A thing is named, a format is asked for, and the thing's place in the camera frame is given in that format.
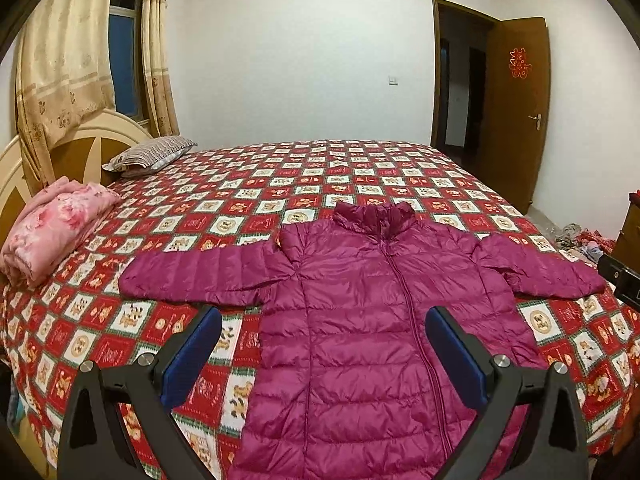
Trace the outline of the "magenta quilted down jacket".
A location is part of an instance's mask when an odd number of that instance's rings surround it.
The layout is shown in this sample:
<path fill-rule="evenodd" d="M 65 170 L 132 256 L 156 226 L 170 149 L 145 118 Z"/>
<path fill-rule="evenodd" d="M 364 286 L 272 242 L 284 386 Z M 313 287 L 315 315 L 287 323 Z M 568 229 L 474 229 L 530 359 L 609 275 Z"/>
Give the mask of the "magenta quilted down jacket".
<path fill-rule="evenodd" d="M 405 204 L 338 204 L 276 240 L 145 252 L 127 297 L 256 306 L 260 362 L 233 479 L 429 479 L 472 422 L 424 333 L 427 311 L 541 367 L 517 296 L 575 300 L 604 281 L 501 234 L 476 237 Z"/>

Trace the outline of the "clothes pile on floor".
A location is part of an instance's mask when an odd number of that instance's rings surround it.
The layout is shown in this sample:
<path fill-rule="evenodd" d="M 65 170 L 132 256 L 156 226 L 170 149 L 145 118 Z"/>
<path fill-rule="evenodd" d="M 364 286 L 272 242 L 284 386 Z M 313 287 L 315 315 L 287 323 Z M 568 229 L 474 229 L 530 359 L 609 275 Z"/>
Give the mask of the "clothes pile on floor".
<path fill-rule="evenodd" d="M 553 234 L 557 248 L 581 255 L 592 263 L 597 263 L 604 255 L 611 255 L 616 241 L 603 236 L 599 231 L 583 229 L 577 223 L 569 223 Z"/>

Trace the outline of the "brown wooden dresser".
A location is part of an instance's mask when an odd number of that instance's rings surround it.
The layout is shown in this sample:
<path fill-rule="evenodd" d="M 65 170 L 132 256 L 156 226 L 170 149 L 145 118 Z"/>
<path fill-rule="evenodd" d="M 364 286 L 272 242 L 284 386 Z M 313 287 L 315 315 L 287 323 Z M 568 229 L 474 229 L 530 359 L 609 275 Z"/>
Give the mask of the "brown wooden dresser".
<path fill-rule="evenodd" d="M 640 207 L 639 192 L 629 194 L 629 209 L 620 234 L 618 234 L 612 256 L 640 273 Z"/>

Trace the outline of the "brown wooden door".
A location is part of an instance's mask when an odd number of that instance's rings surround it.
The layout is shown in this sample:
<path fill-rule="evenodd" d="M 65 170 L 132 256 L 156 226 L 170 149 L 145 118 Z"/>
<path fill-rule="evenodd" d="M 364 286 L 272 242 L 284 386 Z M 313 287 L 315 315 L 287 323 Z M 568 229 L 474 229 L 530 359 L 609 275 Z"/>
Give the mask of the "brown wooden door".
<path fill-rule="evenodd" d="M 527 51 L 533 65 L 526 79 L 514 79 L 509 52 Z M 499 21 L 489 33 L 486 98 L 475 175 L 526 214 L 533 203 L 550 104 L 551 60 L 546 20 Z"/>

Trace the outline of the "pink floral folded blanket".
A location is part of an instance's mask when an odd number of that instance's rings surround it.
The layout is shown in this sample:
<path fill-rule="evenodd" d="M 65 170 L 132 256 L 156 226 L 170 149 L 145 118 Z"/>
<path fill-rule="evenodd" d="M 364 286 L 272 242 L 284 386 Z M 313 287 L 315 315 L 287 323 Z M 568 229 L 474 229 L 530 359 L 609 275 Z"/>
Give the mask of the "pink floral folded blanket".
<path fill-rule="evenodd" d="M 1 273 L 13 286 L 39 286 L 122 201 L 99 183 L 62 177 L 38 192 L 1 247 Z"/>

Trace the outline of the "red patchwork bear bedspread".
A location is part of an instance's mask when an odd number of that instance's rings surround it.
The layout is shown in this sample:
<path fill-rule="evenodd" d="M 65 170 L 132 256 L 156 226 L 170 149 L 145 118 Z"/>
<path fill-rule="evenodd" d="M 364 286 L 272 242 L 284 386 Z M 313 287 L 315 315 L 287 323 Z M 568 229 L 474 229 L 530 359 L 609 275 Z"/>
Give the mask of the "red patchwork bear bedspread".
<path fill-rule="evenodd" d="M 184 155 L 157 174 L 122 179 L 122 196 L 85 245 L 69 255 L 40 289 L 2 290 L 2 339 L 19 395 L 20 439 L 40 446 L 54 478 L 62 416 L 80 356 L 101 365 L 127 364 L 160 348 L 190 320 L 189 307 L 118 299 L 126 256 L 148 250 L 200 252 L 268 240 L 281 223 L 329 217 L 349 203 L 410 203 L 420 218 L 492 232 L 555 252 L 533 223 L 451 159 L 425 145 L 349 141 L 265 144 Z M 590 452 L 612 448 L 631 398 L 627 378 L 639 367 L 639 315 L 603 295 L 577 302 L 518 300 L 518 310 L 549 362 L 562 361 L 576 380 Z M 178 408 L 178 425 L 213 474 L 229 478 L 250 407 L 259 361 L 258 310 L 224 314 L 221 341 Z"/>

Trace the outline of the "striped grey pillow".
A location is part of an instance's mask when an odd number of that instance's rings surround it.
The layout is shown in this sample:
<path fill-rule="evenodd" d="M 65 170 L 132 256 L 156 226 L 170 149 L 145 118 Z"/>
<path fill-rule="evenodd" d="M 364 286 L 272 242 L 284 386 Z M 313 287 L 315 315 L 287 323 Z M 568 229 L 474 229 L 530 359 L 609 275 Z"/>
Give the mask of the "striped grey pillow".
<path fill-rule="evenodd" d="M 161 170 L 196 147 L 184 136 L 159 136 L 127 148 L 104 162 L 102 169 L 113 174 L 145 174 Z"/>

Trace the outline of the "red double happiness decal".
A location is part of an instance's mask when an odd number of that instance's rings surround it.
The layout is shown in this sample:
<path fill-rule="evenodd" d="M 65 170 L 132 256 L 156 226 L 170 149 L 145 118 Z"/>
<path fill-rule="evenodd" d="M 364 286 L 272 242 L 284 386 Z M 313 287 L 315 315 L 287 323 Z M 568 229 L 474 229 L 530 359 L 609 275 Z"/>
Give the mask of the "red double happiness decal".
<path fill-rule="evenodd" d="M 514 79 L 526 79 L 532 68 L 524 47 L 517 47 L 509 52 L 509 70 Z"/>

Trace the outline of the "cream wooden headboard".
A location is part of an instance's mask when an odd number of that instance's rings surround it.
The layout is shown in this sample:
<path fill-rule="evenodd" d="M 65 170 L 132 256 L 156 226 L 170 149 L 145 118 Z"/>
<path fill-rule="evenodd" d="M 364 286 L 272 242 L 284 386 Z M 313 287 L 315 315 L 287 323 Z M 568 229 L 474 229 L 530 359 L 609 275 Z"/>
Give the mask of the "cream wooden headboard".
<path fill-rule="evenodd" d="M 145 128 L 132 119 L 114 110 L 102 110 L 55 145 L 50 153 L 54 177 L 109 185 L 116 177 L 104 171 L 102 165 L 151 139 Z M 1 154 L 1 243 L 40 188 L 32 170 L 23 162 L 20 139 L 14 138 Z"/>

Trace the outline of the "beige curtain right panel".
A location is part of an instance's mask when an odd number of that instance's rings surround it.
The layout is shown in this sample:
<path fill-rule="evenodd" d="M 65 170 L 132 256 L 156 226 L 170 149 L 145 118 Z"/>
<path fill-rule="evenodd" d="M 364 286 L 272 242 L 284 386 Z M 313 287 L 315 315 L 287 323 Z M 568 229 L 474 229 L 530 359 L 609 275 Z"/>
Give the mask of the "beige curtain right panel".
<path fill-rule="evenodd" d="M 167 0 L 142 0 L 142 67 L 153 136 L 180 133 L 166 58 L 166 6 Z"/>

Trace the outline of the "beige curtain panel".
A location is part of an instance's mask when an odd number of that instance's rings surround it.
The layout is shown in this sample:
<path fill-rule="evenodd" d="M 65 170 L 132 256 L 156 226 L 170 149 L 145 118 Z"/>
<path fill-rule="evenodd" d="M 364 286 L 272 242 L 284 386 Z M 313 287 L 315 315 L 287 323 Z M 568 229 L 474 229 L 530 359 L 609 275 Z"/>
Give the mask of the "beige curtain panel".
<path fill-rule="evenodd" d="M 55 180 L 51 151 L 86 118 L 115 107 L 110 0 L 41 0 L 16 47 L 16 121 L 37 182 Z"/>
<path fill-rule="evenodd" d="M 166 58 L 166 6 L 167 0 L 142 0 L 142 67 L 153 136 L 180 133 Z"/>

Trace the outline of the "beige curtain left panel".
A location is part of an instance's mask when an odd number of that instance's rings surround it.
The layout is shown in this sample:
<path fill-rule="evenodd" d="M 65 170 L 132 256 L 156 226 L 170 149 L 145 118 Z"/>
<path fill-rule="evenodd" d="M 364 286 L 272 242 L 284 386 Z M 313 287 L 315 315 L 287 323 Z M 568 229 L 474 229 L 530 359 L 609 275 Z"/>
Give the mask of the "beige curtain left panel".
<path fill-rule="evenodd" d="M 55 180 L 51 151 L 86 118 L 115 107 L 110 0 L 41 0 L 16 47 L 16 121 L 37 182 Z"/>

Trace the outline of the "window with blue pane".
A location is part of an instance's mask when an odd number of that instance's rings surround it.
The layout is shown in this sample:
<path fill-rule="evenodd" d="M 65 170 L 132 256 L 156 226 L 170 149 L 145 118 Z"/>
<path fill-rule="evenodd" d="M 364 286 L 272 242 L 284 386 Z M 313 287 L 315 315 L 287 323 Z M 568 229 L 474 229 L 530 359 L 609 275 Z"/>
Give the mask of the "window with blue pane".
<path fill-rule="evenodd" d="M 110 0 L 108 54 L 116 110 L 135 122 L 148 118 L 141 51 L 142 0 Z"/>

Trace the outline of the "brown door frame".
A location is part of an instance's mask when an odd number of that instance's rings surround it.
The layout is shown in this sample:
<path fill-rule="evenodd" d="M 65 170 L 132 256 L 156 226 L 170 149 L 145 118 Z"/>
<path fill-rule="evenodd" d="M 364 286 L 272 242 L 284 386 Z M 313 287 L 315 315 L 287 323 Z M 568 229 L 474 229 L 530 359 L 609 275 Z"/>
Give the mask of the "brown door frame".
<path fill-rule="evenodd" d="M 432 0 L 434 105 L 431 144 L 459 165 L 475 162 L 484 118 L 489 33 L 498 18 Z"/>

